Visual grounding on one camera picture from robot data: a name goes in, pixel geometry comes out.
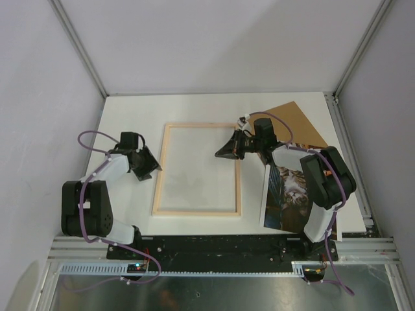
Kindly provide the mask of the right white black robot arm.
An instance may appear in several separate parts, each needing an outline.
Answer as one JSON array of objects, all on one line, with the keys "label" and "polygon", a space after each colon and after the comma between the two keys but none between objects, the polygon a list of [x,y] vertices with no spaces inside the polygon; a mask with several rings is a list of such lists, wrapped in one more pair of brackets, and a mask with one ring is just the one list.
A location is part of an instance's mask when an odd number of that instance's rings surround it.
[{"label": "right white black robot arm", "polygon": [[305,148],[279,141],[271,119],[271,115],[259,118],[249,126],[248,118],[241,117],[215,157],[243,160],[247,153],[259,156],[269,168],[268,186],[277,190],[281,213],[305,210],[299,252],[314,260],[322,253],[322,244],[328,243],[338,211],[357,185],[334,146]]}]

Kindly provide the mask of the white wooden picture frame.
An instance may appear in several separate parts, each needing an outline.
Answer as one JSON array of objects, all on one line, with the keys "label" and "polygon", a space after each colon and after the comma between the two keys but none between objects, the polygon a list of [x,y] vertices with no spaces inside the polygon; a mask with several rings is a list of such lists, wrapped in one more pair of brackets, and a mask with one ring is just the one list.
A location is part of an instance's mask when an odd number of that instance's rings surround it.
[{"label": "white wooden picture frame", "polygon": [[153,216],[242,215],[241,163],[215,157],[235,129],[233,123],[165,125]]}]

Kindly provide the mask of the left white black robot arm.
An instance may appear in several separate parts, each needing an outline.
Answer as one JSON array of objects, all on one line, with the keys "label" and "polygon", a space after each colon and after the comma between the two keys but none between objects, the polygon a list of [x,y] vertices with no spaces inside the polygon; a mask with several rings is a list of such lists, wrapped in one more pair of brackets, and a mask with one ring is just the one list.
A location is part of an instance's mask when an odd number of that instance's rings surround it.
[{"label": "left white black robot arm", "polygon": [[[115,145],[108,151],[87,146],[82,142],[82,136],[87,133],[103,135]],[[102,153],[104,161],[83,178],[63,184],[63,234],[82,237],[88,243],[101,240],[121,245],[124,255],[130,259],[138,258],[143,251],[143,243],[138,239],[139,229],[114,218],[109,190],[116,181],[130,173],[138,181],[150,179],[153,171],[161,170],[160,164],[140,133],[122,132],[119,139],[114,139],[108,134],[87,130],[78,135],[77,141],[85,149]]]}]

